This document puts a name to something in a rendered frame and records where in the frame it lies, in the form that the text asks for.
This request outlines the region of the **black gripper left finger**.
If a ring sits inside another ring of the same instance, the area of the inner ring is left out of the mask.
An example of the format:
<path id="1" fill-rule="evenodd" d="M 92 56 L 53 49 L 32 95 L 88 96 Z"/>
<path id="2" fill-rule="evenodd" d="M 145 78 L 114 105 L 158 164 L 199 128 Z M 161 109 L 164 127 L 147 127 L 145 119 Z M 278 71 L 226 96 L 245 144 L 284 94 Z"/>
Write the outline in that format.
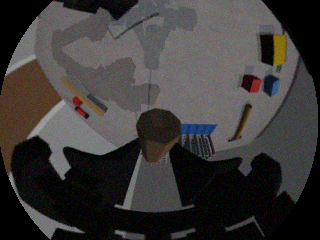
<path id="1" fill-rule="evenodd" d="M 107 153 L 107 155 L 91 155 L 91 152 L 79 151 L 72 147 L 63 147 L 64 157 L 73 169 L 79 169 L 85 175 L 96 177 L 103 181 L 109 195 L 116 200 L 116 205 L 123 207 L 129 181 L 132 179 L 133 169 L 136 167 L 140 155 L 140 139 Z"/>

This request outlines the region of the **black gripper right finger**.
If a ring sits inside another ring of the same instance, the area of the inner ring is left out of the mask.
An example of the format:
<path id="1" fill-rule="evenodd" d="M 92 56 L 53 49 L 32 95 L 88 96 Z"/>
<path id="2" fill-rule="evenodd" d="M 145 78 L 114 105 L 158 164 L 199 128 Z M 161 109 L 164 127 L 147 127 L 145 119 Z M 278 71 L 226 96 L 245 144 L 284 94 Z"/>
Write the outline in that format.
<path id="1" fill-rule="evenodd" d="M 180 144 L 175 143 L 169 152 L 172 161 L 172 169 L 175 172 L 177 189 L 180 193 L 181 208 L 195 205 L 193 199 L 207 187 L 213 177 L 232 171 L 240 167 L 243 157 L 235 159 L 208 161 L 203 157 L 196 156 L 195 153 L 187 151 Z"/>

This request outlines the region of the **small red block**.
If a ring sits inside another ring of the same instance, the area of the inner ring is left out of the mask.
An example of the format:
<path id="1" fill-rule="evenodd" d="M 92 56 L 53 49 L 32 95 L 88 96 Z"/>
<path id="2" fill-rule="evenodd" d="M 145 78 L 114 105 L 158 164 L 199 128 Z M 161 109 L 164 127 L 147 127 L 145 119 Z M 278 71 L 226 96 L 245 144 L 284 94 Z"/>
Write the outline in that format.
<path id="1" fill-rule="evenodd" d="M 79 100 L 79 97 L 72 97 L 72 101 L 73 101 L 73 104 L 76 104 L 76 107 L 79 107 L 79 105 L 81 103 L 83 103 L 83 101 Z"/>
<path id="2" fill-rule="evenodd" d="M 261 81 L 259 77 L 255 77 L 255 75 L 244 75 L 243 83 L 241 83 L 241 88 L 245 89 L 245 91 L 251 92 L 259 92 Z"/>

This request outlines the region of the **red-handled screwdriver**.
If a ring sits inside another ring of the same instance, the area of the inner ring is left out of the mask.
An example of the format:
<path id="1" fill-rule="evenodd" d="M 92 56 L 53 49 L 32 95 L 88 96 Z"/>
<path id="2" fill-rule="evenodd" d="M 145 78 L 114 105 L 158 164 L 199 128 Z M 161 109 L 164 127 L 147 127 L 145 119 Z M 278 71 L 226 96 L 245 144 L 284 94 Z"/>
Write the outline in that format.
<path id="1" fill-rule="evenodd" d="M 69 104 L 72 104 L 71 101 L 69 101 Z M 72 104 L 72 105 L 75 105 L 75 104 Z M 87 112 L 84 112 L 83 109 L 81 109 L 80 107 L 73 107 L 73 108 L 75 108 L 75 111 L 79 112 L 79 115 L 85 117 L 85 119 L 88 119 L 89 115 Z"/>

